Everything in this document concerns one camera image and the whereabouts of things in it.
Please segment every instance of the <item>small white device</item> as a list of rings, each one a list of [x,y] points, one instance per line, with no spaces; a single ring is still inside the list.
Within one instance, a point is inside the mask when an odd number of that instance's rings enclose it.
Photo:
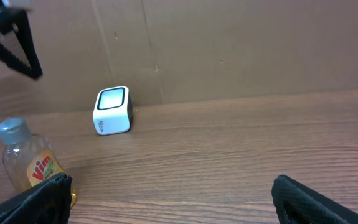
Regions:
[[[97,95],[93,122],[98,134],[129,131],[132,116],[133,109],[128,87],[107,88]]]

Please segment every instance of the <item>beige panel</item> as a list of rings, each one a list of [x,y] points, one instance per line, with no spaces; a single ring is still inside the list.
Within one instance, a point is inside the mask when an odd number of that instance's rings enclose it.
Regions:
[[[141,0],[96,0],[109,63],[135,105],[160,104],[160,83]]]
[[[15,72],[1,78],[0,116],[91,110],[97,93],[114,86],[91,2],[33,2],[29,20],[44,76],[38,82]],[[21,95],[29,96],[25,105],[18,103]]]
[[[166,103],[358,88],[358,2],[144,5]]]

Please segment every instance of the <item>bottle label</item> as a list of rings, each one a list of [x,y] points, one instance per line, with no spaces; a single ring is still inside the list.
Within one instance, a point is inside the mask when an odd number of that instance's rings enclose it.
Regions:
[[[63,170],[55,159],[53,152],[46,150],[37,155],[29,164],[27,176],[31,185],[35,186],[59,172],[63,172]]]

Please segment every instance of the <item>plastic bottle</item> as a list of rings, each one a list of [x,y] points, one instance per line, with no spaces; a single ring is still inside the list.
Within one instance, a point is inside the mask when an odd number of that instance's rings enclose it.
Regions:
[[[0,123],[0,138],[6,145],[3,151],[4,168],[19,193],[64,171],[54,156],[49,140],[32,134],[24,119],[9,118]],[[72,207],[77,197],[72,187],[71,194]]]

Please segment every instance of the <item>wooden tabletop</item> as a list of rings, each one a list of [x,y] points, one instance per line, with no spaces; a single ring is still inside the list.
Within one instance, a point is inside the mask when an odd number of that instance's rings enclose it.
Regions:
[[[70,223],[278,223],[280,174],[358,212],[358,90],[137,107],[111,136],[92,111],[25,119],[73,177]]]

